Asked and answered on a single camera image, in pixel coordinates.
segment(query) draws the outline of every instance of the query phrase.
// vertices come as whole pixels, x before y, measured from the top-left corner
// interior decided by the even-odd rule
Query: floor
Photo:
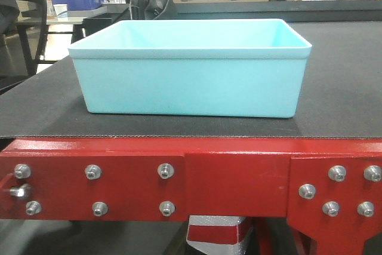
[[[52,25],[50,31],[71,31],[71,25]],[[39,30],[28,31],[28,38],[32,55],[34,55],[38,43]],[[46,60],[60,60],[68,55],[67,48],[70,45],[71,35],[48,35],[45,50]],[[7,36],[7,45],[0,46],[0,55],[3,58],[0,65],[0,76],[27,75],[25,61],[21,53],[21,44],[17,33]],[[39,64],[38,72],[49,67],[50,64]]]
[[[38,31],[30,30],[29,39],[34,51]],[[46,59],[58,60],[65,57],[69,45],[70,35],[50,35]],[[0,59],[0,76],[26,75],[17,34],[9,36],[7,45],[0,47]],[[38,71],[47,66],[39,65]],[[286,221],[271,221],[270,231],[274,236],[276,250],[274,255],[297,255]],[[174,247],[180,242],[184,242],[182,222],[0,220],[0,254],[6,255],[180,255],[181,248]],[[367,242],[363,255],[382,255],[382,234]]]

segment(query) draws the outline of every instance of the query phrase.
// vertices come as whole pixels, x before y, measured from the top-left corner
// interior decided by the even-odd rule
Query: hex bolt head
[[[32,187],[27,183],[21,185],[19,188],[11,187],[10,195],[19,198],[28,198],[30,196]]]
[[[372,182],[380,182],[382,180],[382,169],[377,165],[372,165],[365,169],[363,176]]]
[[[346,168],[341,165],[336,165],[329,170],[328,176],[335,182],[343,182],[346,177]]]
[[[171,201],[164,201],[159,205],[159,210],[163,216],[169,217],[175,212],[175,205]]]
[[[169,179],[175,173],[175,169],[171,164],[161,164],[158,167],[158,174],[162,179]]]
[[[85,174],[87,179],[99,179],[102,175],[102,169],[98,165],[91,164],[86,167]]]
[[[29,201],[26,204],[26,214],[29,216],[40,213],[42,210],[41,204],[38,201]]]
[[[335,201],[330,201],[322,206],[322,211],[330,217],[335,217],[340,212],[340,205]]]
[[[358,205],[357,211],[360,215],[372,217],[374,215],[374,204],[369,201],[365,201]]]
[[[14,176],[17,179],[27,179],[32,174],[32,170],[27,164],[18,164],[14,168]]]
[[[298,194],[304,199],[313,199],[316,195],[316,188],[310,184],[301,185]]]
[[[109,211],[107,204],[100,201],[95,202],[92,206],[92,209],[93,209],[93,214],[98,217],[105,215]]]

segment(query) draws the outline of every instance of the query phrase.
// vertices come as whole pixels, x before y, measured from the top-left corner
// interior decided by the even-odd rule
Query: black conveyor belt
[[[67,57],[0,97],[0,138],[382,138],[382,22],[292,27],[313,44],[292,119],[91,114]]]

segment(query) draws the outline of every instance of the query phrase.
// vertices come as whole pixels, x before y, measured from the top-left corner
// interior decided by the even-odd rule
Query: desk
[[[68,17],[68,18],[55,18],[47,19],[46,33],[44,44],[42,47],[38,47],[36,55],[32,58],[30,53],[30,46],[28,41],[28,36],[26,29],[31,26],[41,25],[41,20],[39,18],[27,18],[16,22],[17,31],[19,33],[21,47],[23,49],[23,55],[25,59],[25,64],[27,67],[28,75],[34,75],[37,71],[37,65],[39,63],[54,63],[56,61],[41,60],[41,56],[45,53],[45,46],[47,43],[48,34],[72,34],[72,43],[76,42],[84,37],[82,33],[82,22],[86,17]],[[49,32],[49,25],[54,24],[67,24],[73,25],[73,32]]]
[[[313,44],[292,119],[91,114],[65,58],[0,97],[0,138],[16,138],[0,153],[2,188],[17,184],[13,168],[24,163],[33,177],[23,182],[43,206],[35,219],[286,217],[310,254],[361,255],[382,232],[382,181],[363,176],[382,166],[380,25],[292,25]],[[165,162],[175,167],[170,179],[158,176]],[[90,164],[102,167],[99,179],[85,177]],[[329,179],[335,165],[347,169],[344,182]],[[298,194],[306,183],[316,186],[313,199]],[[0,196],[0,218],[31,218],[25,201]],[[101,200],[110,212],[95,217]],[[169,217],[159,212],[166,200],[176,206]],[[337,217],[322,211],[328,201],[340,204]],[[370,218],[357,212],[365,201],[375,205]]]

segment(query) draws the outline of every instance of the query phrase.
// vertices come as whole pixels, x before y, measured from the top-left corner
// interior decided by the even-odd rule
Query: red steel beam
[[[169,179],[158,175],[163,163],[175,169]],[[11,178],[17,164],[30,166],[32,175]],[[86,178],[90,164],[101,167],[99,179]],[[345,181],[329,179],[335,165],[346,168]],[[371,165],[382,166],[382,139],[16,139],[0,153],[0,218],[287,217],[289,225],[316,241],[313,254],[360,254],[364,241],[382,231],[382,182],[363,177]],[[32,186],[28,200],[10,196],[10,185],[24,183]],[[316,187],[313,199],[298,195],[307,183]],[[32,217],[25,212],[29,200],[42,205]],[[93,214],[97,201],[109,207],[104,216]],[[169,217],[159,211],[163,201],[175,205]],[[322,212],[329,201],[340,204],[337,217]],[[357,206],[365,201],[374,203],[373,217],[358,214]]]

